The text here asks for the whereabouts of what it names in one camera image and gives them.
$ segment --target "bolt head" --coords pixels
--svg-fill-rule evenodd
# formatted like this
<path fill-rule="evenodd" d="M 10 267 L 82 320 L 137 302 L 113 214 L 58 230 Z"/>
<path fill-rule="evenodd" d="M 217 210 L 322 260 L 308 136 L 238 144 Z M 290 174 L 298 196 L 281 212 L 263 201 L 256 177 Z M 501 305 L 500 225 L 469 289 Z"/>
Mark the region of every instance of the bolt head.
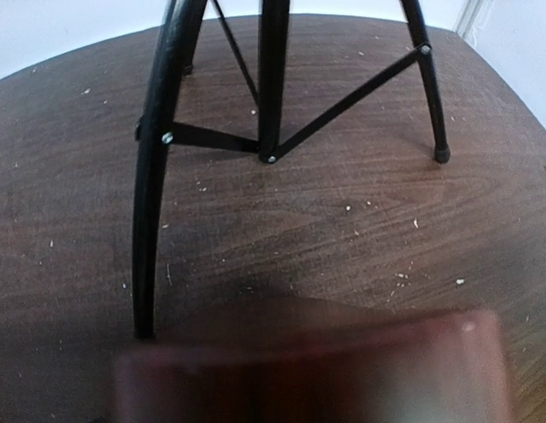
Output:
<path fill-rule="evenodd" d="M 173 142 L 173 134 L 171 132 L 165 133 L 161 137 L 161 142 L 164 144 L 171 144 Z"/>

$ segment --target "wooden tabletop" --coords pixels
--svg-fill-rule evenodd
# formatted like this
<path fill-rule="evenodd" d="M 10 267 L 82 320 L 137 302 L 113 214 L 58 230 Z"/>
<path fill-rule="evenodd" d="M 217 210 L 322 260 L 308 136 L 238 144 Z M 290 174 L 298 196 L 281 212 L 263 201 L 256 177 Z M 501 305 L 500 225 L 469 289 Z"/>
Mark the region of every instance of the wooden tabletop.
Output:
<path fill-rule="evenodd" d="M 255 74 L 257 20 L 232 29 Z M 505 327 L 518 421 L 544 422 L 546 132 L 458 36 L 430 36 L 447 165 L 432 161 L 415 68 L 274 166 L 172 147 L 157 325 L 274 296 L 485 306 Z M 156 37 L 104 41 L 0 81 L 0 421 L 104 411 L 111 359 L 132 334 L 133 129 Z M 293 17 L 284 136 L 409 45 L 401 24 Z M 177 119 L 254 137 L 255 106 L 216 21 L 195 66 Z"/>

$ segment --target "black metal leg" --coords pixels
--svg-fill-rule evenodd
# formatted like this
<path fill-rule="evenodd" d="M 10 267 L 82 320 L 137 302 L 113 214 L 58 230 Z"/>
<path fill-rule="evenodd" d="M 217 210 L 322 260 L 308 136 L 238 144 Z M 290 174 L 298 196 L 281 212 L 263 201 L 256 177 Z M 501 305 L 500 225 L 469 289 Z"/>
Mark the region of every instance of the black metal leg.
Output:
<path fill-rule="evenodd" d="M 206 9 L 207 0 L 199 0 L 195 4 L 195 10 L 193 11 L 193 17 L 191 18 L 191 40 L 187 45 L 187 61 L 183 68 L 183 75 L 190 75 L 193 73 L 193 58 L 195 57 L 196 43 L 201 33 L 201 26 L 203 23 L 204 10 Z"/>
<path fill-rule="evenodd" d="M 172 0 L 158 48 L 139 130 L 132 237 L 132 297 L 137 338 L 153 338 L 153 301 L 159 213 L 173 117 L 201 0 Z"/>
<path fill-rule="evenodd" d="M 263 0 L 259 40 L 259 158 L 275 163 L 283 109 L 290 0 Z"/>
<path fill-rule="evenodd" d="M 414 47 L 420 48 L 422 53 L 418 63 L 432 118 L 433 136 L 435 137 L 434 158 L 438 163 L 447 163 L 451 153 L 447 145 L 443 107 L 441 105 L 441 98 L 439 97 L 438 79 L 432 58 L 432 46 L 430 45 L 425 29 L 424 16 L 422 15 L 418 0 L 402 0 L 402 8 L 408 21 L 412 43 Z"/>

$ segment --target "blurry object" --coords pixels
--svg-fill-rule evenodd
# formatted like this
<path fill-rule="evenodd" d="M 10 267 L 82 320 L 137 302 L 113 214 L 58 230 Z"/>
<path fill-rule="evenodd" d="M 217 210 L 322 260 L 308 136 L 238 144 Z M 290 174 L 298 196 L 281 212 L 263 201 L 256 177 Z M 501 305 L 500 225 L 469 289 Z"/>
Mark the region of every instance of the blurry object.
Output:
<path fill-rule="evenodd" d="M 490 311 L 224 307 L 121 356 L 114 419 L 507 423 L 500 339 Z"/>

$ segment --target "stool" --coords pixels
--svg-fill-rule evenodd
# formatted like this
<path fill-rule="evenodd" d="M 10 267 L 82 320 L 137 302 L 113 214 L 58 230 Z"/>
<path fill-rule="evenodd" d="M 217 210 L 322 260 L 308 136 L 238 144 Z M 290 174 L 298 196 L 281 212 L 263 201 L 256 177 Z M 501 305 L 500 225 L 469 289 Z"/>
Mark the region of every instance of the stool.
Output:
<path fill-rule="evenodd" d="M 134 199 L 132 288 L 135 335 L 154 337 L 154 280 L 161 197 L 169 145 L 197 145 L 257 154 L 274 164 L 293 148 L 334 120 L 365 96 L 412 64 L 418 63 L 430 107 L 435 138 L 434 159 L 447 163 L 450 152 L 435 69 L 418 0 L 402 0 L 414 49 L 322 113 L 295 135 L 280 143 L 284 71 L 290 0 L 262 0 L 259 40 L 259 80 L 256 88 L 218 0 L 211 0 L 258 110 L 257 140 L 198 128 L 173 118 L 181 77 L 193 71 L 193 55 L 206 0 L 172 0 L 159 34 L 144 114 L 136 127 L 139 142 Z"/>

